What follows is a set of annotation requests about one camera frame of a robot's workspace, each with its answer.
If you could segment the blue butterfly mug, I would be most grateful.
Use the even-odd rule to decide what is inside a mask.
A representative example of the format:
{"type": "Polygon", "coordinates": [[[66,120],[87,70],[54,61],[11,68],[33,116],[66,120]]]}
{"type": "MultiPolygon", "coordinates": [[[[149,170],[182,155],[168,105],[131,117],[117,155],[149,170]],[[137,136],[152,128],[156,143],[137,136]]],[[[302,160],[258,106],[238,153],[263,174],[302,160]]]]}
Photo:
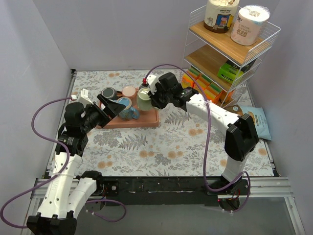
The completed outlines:
{"type": "Polygon", "coordinates": [[[133,107],[133,103],[128,97],[121,97],[116,101],[116,103],[125,106],[124,110],[119,113],[121,120],[130,121],[132,119],[139,119],[139,110],[133,107]]]}

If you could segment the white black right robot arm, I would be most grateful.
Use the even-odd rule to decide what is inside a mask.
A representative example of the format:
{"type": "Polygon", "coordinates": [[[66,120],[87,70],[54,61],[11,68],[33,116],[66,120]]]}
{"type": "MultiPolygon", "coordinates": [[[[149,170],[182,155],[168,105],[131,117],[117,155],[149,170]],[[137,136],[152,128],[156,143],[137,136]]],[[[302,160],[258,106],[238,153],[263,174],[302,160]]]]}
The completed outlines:
{"type": "Polygon", "coordinates": [[[171,103],[206,120],[209,127],[215,126],[224,134],[224,149],[228,157],[218,183],[221,187],[212,188],[208,183],[204,185],[210,192],[234,194],[245,174],[247,158],[259,141],[252,117],[249,114],[239,116],[221,108],[209,101],[200,89],[183,88],[171,72],[161,77],[147,74],[145,79],[151,89],[148,96],[154,108],[164,109],[171,103]]]}

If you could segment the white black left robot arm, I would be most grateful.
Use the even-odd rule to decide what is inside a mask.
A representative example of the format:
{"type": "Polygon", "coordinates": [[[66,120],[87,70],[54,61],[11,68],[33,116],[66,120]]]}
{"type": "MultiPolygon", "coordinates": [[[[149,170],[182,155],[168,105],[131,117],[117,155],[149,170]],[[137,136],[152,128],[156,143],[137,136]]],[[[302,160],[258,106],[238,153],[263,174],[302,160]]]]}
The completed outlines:
{"type": "Polygon", "coordinates": [[[54,169],[47,181],[45,197],[37,214],[29,216],[27,228],[35,235],[73,235],[77,216],[91,196],[106,196],[111,186],[98,171],[86,171],[78,177],[72,190],[72,181],[88,143],[87,134],[96,126],[105,127],[125,109],[99,94],[102,106],[79,98],[65,108],[65,122],[59,128],[54,156],[54,169]]]}

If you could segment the green ceramic mug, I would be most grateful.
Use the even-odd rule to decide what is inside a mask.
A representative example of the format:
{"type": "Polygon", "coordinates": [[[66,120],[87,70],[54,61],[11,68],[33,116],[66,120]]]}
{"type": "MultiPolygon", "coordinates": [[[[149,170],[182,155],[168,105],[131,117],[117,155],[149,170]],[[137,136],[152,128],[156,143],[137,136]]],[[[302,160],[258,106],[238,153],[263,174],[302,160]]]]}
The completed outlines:
{"type": "Polygon", "coordinates": [[[148,111],[152,109],[151,99],[148,95],[150,90],[151,90],[150,88],[141,88],[137,92],[136,103],[138,109],[142,111],[148,111]]]}

